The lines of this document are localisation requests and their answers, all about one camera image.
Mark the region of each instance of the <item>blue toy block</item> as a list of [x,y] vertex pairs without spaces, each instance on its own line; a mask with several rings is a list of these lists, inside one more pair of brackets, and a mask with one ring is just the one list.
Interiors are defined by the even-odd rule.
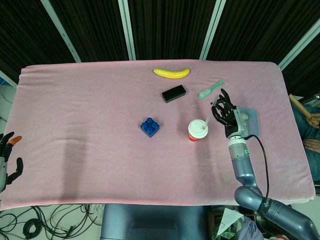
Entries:
[[146,121],[141,124],[140,128],[151,138],[159,130],[160,126],[151,117],[148,117]]

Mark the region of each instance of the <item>paper cup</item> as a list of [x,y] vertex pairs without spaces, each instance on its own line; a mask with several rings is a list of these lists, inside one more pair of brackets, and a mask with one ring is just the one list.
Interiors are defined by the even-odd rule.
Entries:
[[208,134],[208,126],[206,122],[201,119],[195,119],[189,123],[188,139],[191,142],[196,142],[203,139]]

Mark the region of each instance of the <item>blue jeans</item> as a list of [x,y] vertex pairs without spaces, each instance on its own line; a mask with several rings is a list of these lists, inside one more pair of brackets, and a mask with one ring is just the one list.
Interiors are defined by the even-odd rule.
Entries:
[[[291,104],[295,122],[298,126],[301,139],[318,139],[320,140],[320,129],[310,126],[305,115]],[[320,108],[304,105],[305,108],[312,114],[320,113]],[[320,181],[320,153],[304,149],[305,155],[309,162],[309,167],[313,181]]]

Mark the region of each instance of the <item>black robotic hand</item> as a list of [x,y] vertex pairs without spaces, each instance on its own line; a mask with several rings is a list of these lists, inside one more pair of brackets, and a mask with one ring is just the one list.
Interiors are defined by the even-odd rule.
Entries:
[[228,93],[221,88],[219,99],[212,104],[214,118],[224,125],[225,136],[229,139],[233,136],[241,136],[244,131],[241,114],[237,106],[231,103]]
[[13,146],[21,140],[21,136],[13,137],[15,133],[10,132],[7,135],[0,134],[0,192],[6,189],[16,178],[18,178],[24,169],[24,164],[21,157],[16,160],[16,170],[11,175],[7,174],[7,164]]

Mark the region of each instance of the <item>cable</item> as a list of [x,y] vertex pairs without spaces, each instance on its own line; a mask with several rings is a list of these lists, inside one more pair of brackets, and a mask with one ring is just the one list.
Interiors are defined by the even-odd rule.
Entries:
[[9,101],[6,96],[4,95],[4,93],[2,92],[2,85],[5,83],[6,81],[3,80],[3,82],[0,84],[0,95],[3,97],[4,100],[6,100],[8,103],[12,104],[12,101]]
[[261,146],[261,149],[262,149],[262,152],[263,152],[263,157],[264,157],[264,165],[265,165],[265,175],[266,175],[266,194],[265,194],[265,197],[267,198],[269,196],[269,171],[268,171],[268,162],[267,162],[267,155],[266,155],[266,151],[265,151],[265,148],[264,146],[262,145],[262,142],[260,141],[260,139],[256,136],[256,135],[249,135],[247,137],[245,137],[244,139],[245,140],[248,140],[252,137],[255,137],[260,146]]
[[[89,204],[76,205],[75,208],[64,213],[58,219],[58,221],[55,223],[54,217],[58,213],[65,211],[66,209],[69,209],[72,206],[74,206],[74,205],[69,205],[69,206],[59,205],[59,206],[57,206],[53,210],[53,212],[51,213],[50,218],[47,218],[47,219],[46,219],[46,216],[40,206],[31,206],[29,209],[20,213],[19,215],[15,215],[13,213],[3,214],[0,216],[0,218],[3,218],[5,216],[11,216],[11,217],[13,217],[13,220],[11,222],[9,222],[6,226],[0,227],[0,237],[3,236],[4,240],[9,240],[9,237],[7,236],[7,234],[12,235],[12,233],[10,233],[10,232],[17,226],[17,224],[21,224],[21,223],[25,223],[23,226],[23,234],[25,235],[26,239],[32,239],[32,238],[36,237],[41,232],[41,230],[40,230],[40,228],[41,228],[41,229],[44,229],[45,236],[48,240],[52,240],[54,238],[60,238],[60,239],[64,239],[64,240],[65,239],[73,239],[73,238],[76,238],[76,237],[80,236],[81,234],[83,234],[93,224],[100,226],[100,224],[95,222],[98,217],[96,216],[95,218],[93,218],[91,216],[93,213],[90,212],[90,205]],[[80,211],[82,213],[84,213],[83,218],[81,219],[81,221],[78,224],[72,225],[70,227],[59,227],[59,224],[61,223],[61,221],[68,214],[70,214],[71,212],[76,211],[78,209],[80,209]],[[24,213],[30,211],[30,210],[33,210],[35,212],[36,218],[30,219],[27,222],[18,222],[18,217],[23,215]],[[5,228],[10,227],[10,226],[13,226],[13,227],[9,230],[4,230]],[[35,232],[30,232],[30,228],[32,226],[36,227]]]
[[6,233],[6,234],[7,234],[7,235],[15,236],[16,238],[19,238],[19,239],[22,239],[22,240],[26,240],[24,237],[15,235],[15,234],[13,234],[13,233],[11,233],[11,232],[8,232],[8,233]]
[[[30,228],[32,226],[35,226],[35,231],[30,232]],[[36,236],[40,234],[42,230],[42,222],[39,221],[38,218],[32,218],[26,221],[26,223],[23,226],[23,235],[25,236],[25,239],[34,239]]]

